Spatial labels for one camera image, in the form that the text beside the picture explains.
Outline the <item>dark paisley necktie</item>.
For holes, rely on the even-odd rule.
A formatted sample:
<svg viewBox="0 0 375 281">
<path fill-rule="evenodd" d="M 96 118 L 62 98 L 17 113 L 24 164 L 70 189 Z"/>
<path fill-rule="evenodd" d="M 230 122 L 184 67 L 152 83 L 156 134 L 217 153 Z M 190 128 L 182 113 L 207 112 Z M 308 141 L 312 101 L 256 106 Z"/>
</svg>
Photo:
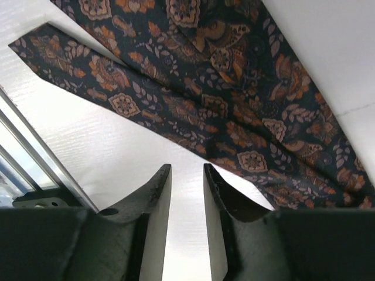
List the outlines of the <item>dark paisley necktie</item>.
<svg viewBox="0 0 375 281">
<path fill-rule="evenodd" d="M 261 1 L 55 1 L 10 44 L 41 79 L 252 182 L 276 208 L 374 207 L 333 112 Z"/>
</svg>

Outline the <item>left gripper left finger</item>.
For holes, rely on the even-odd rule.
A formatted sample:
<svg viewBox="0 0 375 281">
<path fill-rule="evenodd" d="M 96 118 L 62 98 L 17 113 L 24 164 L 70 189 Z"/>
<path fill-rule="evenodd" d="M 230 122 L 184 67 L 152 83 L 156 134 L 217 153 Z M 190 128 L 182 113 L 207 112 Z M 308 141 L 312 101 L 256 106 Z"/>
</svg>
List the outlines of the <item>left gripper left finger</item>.
<svg viewBox="0 0 375 281">
<path fill-rule="evenodd" d="M 164 164 L 140 188 L 99 214 L 130 229 L 121 280 L 161 280 L 172 189 L 172 165 Z"/>
</svg>

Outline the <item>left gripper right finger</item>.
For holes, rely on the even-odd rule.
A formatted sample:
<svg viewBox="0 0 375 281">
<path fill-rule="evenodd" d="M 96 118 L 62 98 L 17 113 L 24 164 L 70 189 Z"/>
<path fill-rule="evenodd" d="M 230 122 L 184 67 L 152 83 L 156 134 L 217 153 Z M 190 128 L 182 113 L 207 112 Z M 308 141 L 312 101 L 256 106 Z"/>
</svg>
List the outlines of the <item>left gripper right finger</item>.
<svg viewBox="0 0 375 281">
<path fill-rule="evenodd" d="M 204 207 L 212 280 L 278 280 L 278 214 L 203 166 Z"/>
</svg>

